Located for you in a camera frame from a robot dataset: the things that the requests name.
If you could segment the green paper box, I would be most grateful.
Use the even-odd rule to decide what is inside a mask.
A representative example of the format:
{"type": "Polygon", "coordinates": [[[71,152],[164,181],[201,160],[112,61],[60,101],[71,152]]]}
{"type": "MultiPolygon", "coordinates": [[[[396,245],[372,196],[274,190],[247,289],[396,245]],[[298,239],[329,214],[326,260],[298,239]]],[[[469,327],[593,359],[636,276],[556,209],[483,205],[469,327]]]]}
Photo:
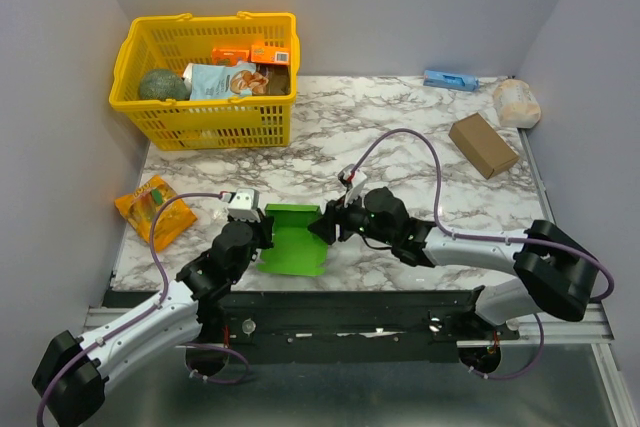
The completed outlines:
{"type": "Polygon", "coordinates": [[[308,226],[321,217],[321,208],[305,204],[267,204],[265,214],[274,219],[274,246],[261,252],[258,269],[275,275],[322,275],[328,246],[308,230],[308,226]]]}

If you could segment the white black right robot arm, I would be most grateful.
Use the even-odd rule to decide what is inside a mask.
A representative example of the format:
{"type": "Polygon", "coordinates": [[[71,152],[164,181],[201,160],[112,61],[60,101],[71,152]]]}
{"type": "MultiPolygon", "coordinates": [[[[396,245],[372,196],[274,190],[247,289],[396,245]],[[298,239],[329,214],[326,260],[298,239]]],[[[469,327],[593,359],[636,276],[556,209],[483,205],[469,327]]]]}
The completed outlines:
{"type": "Polygon", "coordinates": [[[409,266],[467,266],[511,275],[507,282],[481,288],[475,304],[461,312],[461,329],[474,339],[539,312],[581,321],[598,273],[589,252],[549,221],[500,234],[445,234],[435,222],[410,216],[388,188],[351,203],[342,198],[328,202],[308,229],[328,245],[353,235],[380,242],[409,266]]]}

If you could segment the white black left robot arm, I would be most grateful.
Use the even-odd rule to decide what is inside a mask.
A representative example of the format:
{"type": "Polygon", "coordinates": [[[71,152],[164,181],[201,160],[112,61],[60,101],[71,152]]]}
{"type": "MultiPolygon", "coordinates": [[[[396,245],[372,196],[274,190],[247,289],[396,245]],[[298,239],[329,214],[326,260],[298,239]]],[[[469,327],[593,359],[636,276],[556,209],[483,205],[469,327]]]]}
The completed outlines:
{"type": "Polygon", "coordinates": [[[138,363],[182,344],[214,340],[222,327],[218,302],[261,250],[273,246],[274,219],[230,220],[211,247],[185,265],[161,291],[115,320],[49,342],[32,378],[40,395],[36,423],[50,412],[60,426],[93,416],[117,380],[138,363]]]}

